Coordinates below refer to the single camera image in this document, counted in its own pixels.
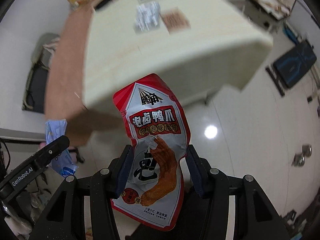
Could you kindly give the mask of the red chicken feet snack bag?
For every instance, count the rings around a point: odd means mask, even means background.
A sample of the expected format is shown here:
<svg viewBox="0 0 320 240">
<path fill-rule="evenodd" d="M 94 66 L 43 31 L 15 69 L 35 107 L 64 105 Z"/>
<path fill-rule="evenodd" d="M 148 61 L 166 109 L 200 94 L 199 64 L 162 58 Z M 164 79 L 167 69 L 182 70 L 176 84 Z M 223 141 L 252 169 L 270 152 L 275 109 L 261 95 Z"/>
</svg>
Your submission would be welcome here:
<svg viewBox="0 0 320 240">
<path fill-rule="evenodd" d="M 131 139 L 129 174 L 112 207 L 161 231 L 171 230 L 183 202 L 180 160 L 187 154 L 190 129 L 184 110 L 165 82 L 149 74 L 113 96 Z"/>
</svg>

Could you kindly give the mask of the black blue bench pad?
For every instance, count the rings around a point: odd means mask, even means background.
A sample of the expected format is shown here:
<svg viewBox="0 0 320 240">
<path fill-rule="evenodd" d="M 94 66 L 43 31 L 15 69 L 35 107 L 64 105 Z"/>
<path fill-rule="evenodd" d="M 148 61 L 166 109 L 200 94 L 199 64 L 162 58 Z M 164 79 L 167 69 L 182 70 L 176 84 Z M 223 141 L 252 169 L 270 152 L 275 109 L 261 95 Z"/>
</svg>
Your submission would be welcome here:
<svg viewBox="0 0 320 240">
<path fill-rule="evenodd" d="M 292 49 L 265 68 L 281 97 L 295 86 L 316 63 L 317 56 L 308 40 Z"/>
</svg>

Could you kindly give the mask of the grey folding chair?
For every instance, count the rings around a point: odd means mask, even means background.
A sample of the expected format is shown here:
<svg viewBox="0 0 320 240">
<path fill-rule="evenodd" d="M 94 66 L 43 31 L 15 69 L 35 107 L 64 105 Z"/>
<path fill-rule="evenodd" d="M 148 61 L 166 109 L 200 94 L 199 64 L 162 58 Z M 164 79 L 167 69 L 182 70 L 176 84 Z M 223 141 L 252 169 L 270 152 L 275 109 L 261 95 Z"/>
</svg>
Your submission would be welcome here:
<svg viewBox="0 0 320 240">
<path fill-rule="evenodd" d="M 48 73 L 59 41 L 60 36 L 54 33 L 45 33 L 38 39 L 31 55 L 31 68 L 22 100 L 23 111 L 44 113 Z"/>
</svg>

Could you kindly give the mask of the striped cream tablecloth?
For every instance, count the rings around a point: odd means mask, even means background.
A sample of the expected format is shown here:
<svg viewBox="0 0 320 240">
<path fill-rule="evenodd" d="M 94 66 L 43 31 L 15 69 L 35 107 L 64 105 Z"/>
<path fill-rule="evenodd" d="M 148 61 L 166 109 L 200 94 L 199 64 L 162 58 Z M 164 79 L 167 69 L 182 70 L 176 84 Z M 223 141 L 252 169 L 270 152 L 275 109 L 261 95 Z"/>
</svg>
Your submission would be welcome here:
<svg viewBox="0 0 320 240">
<path fill-rule="evenodd" d="M 161 11 L 180 9 L 190 28 L 134 31 L 138 0 L 113 0 L 94 12 L 88 33 L 82 101 L 117 115 L 115 92 L 157 74 L 183 105 L 243 89 L 272 50 L 273 38 L 227 0 L 159 0 Z"/>
</svg>

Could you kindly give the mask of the silver foil blister pack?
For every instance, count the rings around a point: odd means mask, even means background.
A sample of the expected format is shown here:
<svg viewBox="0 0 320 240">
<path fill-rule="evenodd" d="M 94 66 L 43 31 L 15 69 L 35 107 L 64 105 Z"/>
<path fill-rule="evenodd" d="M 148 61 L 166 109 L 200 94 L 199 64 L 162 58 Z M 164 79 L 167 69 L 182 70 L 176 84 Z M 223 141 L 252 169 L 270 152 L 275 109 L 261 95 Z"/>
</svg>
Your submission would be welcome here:
<svg viewBox="0 0 320 240">
<path fill-rule="evenodd" d="M 136 8 L 134 31 L 138 34 L 147 33 L 160 27 L 161 7 L 158 2 L 143 3 Z"/>
</svg>

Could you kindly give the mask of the metal dumbbell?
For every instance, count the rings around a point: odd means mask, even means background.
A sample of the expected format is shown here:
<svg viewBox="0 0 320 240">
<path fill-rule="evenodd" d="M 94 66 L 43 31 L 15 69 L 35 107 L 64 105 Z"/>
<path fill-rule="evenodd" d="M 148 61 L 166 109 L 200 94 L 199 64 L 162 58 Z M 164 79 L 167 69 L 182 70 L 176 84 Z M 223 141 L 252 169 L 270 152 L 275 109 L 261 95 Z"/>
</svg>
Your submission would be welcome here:
<svg viewBox="0 0 320 240">
<path fill-rule="evenodd" d="M 311 144 L 304 144 L 302 146 L 302 152 L 296 153 L 292 166 L 294 167 L 303 167 L 305 165 L 306 158 L 310 158 L 312 156 L 312 145 Z"/>
</svg>

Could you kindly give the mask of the brown printed packet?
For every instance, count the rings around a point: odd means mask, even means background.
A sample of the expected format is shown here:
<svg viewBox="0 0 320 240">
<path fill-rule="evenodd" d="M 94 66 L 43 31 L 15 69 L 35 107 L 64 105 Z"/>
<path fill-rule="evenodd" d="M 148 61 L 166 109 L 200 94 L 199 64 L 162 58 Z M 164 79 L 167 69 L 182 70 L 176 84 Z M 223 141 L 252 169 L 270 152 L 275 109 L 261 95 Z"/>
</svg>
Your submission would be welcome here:
<svg viewBox="0 0 320 240">
<path fill-rule="evenodd" d="M 162 11 L 160 16 L 169 33 L 190 28 L 189 20 L 178 8 Z"/>
</svg>

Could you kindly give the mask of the blue patterned tissue pack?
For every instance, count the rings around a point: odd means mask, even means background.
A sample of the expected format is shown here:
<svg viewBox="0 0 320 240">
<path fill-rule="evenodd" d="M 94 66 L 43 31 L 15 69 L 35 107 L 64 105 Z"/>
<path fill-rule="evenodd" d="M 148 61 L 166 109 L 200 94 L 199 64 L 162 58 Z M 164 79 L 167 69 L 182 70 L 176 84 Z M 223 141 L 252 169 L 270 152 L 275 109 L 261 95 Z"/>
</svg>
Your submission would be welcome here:
<svg viewBox="0 0 320 240">
<path fill-rule="evenodd" d="M 62 177 L 74 175 L 78 168 L 68 151 L 69 139 L 65 136 L 66 128 L 65 119 L 46 122 L 46 144 L 50 145 L 49 150 L 52 150 L 50 166 Z"/>
</svg>

